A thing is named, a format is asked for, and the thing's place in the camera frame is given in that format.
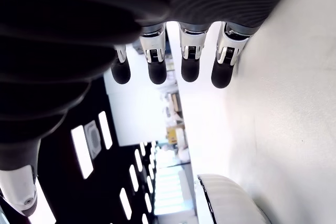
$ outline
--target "black ceiling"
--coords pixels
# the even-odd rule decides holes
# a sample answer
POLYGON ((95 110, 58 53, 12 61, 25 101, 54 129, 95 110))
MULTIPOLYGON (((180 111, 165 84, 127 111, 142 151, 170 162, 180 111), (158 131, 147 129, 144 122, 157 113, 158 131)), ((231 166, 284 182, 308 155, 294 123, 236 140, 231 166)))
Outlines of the black ceiling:
MULTIPOLYGON (((150 162, 150 147, 151 144, 146 147, 147 155, 143 157, 145 167, 150 162)), ((153 216, 148 214, 144 201, 144 194, 149 194, 148 187, 143 174, 138 172, 135 165, 136 148, 139 146, 119 146, 103 77, 95 80, 85 99, 69 111, 64 123, 52 135, 41 142, 38 179, 56 223, 142 223, 143 214, 147 214, 151 223, 153 216), (113 140, 109 150, 105 148, 99 126, 98 114, 102 111, 106 112, 113 140), (96 121, 99 129, 102 151, 93 161, 93 172, 84 180, 70 131, 92 120, 96 121), (129 174, 132 164, 135 166, 140 186, 136 193, 129 174), (119 199, 121 188, 125 188, 132 209, 129 221, 119 199)), ((18 214, 2 199, 0 204, 10 224, 29 223, 27 218, 18 214)))

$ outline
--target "rectangular ceiling light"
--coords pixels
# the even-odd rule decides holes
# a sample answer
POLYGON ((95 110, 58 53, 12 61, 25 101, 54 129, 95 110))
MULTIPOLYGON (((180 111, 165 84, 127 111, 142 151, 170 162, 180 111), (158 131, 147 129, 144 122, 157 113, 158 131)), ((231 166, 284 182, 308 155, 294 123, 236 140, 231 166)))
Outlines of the rectangular ceiling light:
POLYGON ((134 153, 135 153, 135 160, 136 160, 136 165, 138 166, 138 170, 140 172, 142 172, 142 163, 141 163, 141 158, 140 158, 139 150, 136 149, 134 153))
POLYGON ((98 118, 99 118, 99 123, 101 127, 101 132, 103 133, 105 146, 106 146, 106 149, 108 150, 112 146, 112 138, 111 138, 110 128, 107 122, 105 111, 100 112, 98 115, 98 118))
POLYGON ((153 156, 153 158, 155 160, 155 147, 151 148, 151 154, 152 154, 152 156, 153 156))
POLYGON ((151 165, 152 165, 152 167, 153 167, 153 169, 155 168, 155 163, 154 163, 154 158, 153 158, 153 155, 151 154, 151 155, 149 155, 149 159, 150 159, 150 161, 151 161, 151 165))
POLYGON ((146 155, 146 150, 142 142, 140 143, 140 150, 141 150, 141 155, 144 157, 146 155))
POLYGON ((84 128, 82 125, 71 130, 72 141, 75 146, 77 159, 83 178, 86 179, 93 171, 88 145, 85 139, 84 128))
POLYGON ((31 224, 54 224, 56 219, 51 212, 38 179, 36 179, 35 185, 38 196, 37 206, 35 212, 30 217, 28 217, 28 219, 31 224))
POLYGON ((121 191, 120 191, 120 200, 121 200, 122 207, 124 208, 126 218, 128 220, 130 220, 131 216, 132 216, 132 209, 131 209, 130 203, 127 199, 125 188, 122 188, 121 191))
POLYGON ((151 181, 150 176, 147 176, 147 185, 148 185, 149 192, 152 194, 153 193, 153 185, 152 185, 152 181, 151 181))
POLYGON ((151 179, 154 179, 154 173, 153 173, 153 168, 151 164, 148 165, 148 170, 149 170, 149 175, 151 175, 151 179))
POLYGON ((148 212, 152 212, 152 205, 151 205, 151 201, 149 200, 148 193, 145 194, 145 201, 146 201, 148 212))
POLYGON ((139 183, 138 183, 138 178, 136 177, 134 165, 131 165, 130 167, 130 175, 131 175, 131 180, 132 180, 134 191, 138 191, 139 183))
POLYGON ((145 214, 142 215, 142 224, 148 224, 147 216, 145 214))

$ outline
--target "black fingertip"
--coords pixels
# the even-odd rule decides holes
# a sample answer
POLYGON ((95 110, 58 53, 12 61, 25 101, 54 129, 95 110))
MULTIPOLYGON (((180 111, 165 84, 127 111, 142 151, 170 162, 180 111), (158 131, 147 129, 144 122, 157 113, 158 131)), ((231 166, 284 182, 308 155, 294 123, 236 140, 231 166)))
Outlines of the black fingertip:
POLYGON ((219 89, 227 87, 231 81, 232 72, 233 66, 227 63, 219 64, 215 59, 211 74, 212 84, 219 89))
POLYGON ((166 62, 152 62, 148 64, 149 78, 154 84, 162 84, 167 79, 166 62))
POLYGON ((121 63, 119 58, 116 58, 111 71, 114 80, 119 84, 126 84, 131 79, 131 70, 127 58, 124 63, 121 63))
POLYGON ((182 65, 181 65, 181 74, 182 78, 187 82, 193 82, 198 78, 198 74, 200 73, 200 63, 198 60, 194 59, 184 59, 182 57, 182 65))

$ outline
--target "robotic hand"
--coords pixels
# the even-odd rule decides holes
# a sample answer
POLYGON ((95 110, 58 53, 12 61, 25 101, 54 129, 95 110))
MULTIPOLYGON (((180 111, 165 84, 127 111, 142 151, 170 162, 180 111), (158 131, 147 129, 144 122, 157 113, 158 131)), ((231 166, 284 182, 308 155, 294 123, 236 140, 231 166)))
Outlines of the robotic hand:
POLYGON ((109 68, 116 82, 130 80, 125 44, 140 38, 150 79, 163 83, 165 22, 179 22, 182 77, 192 82, 207 31, 221 21, 211 80, 224 88, 244 45, 278 2, 0 0, 1 196, 22 215, 34 212, 41 139, 109 68))

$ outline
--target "white wall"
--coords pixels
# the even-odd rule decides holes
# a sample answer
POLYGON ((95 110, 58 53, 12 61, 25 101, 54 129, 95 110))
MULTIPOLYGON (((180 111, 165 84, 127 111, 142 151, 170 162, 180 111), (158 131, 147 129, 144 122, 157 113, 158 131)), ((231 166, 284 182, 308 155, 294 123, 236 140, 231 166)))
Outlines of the white wall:
MULTIPOLYGON (((177 70, 194 174, 233 179, 272 224, 336 220, 335 17, 335 0, 284 0, 224 90, 211 84, 219 24, 198 80, 186 83, 177 70)), ((178 26, 167 29, 180 69, 178 26)))
POLYGON ((169 83, 158 86, 151 82, 144 55, 139 56, 132 45, 127 45, 127 56, 131 69, 128 83, 116 83, 111 70, 104 74, 119 144, 163 139, 166 128, 158 88, 169 83))

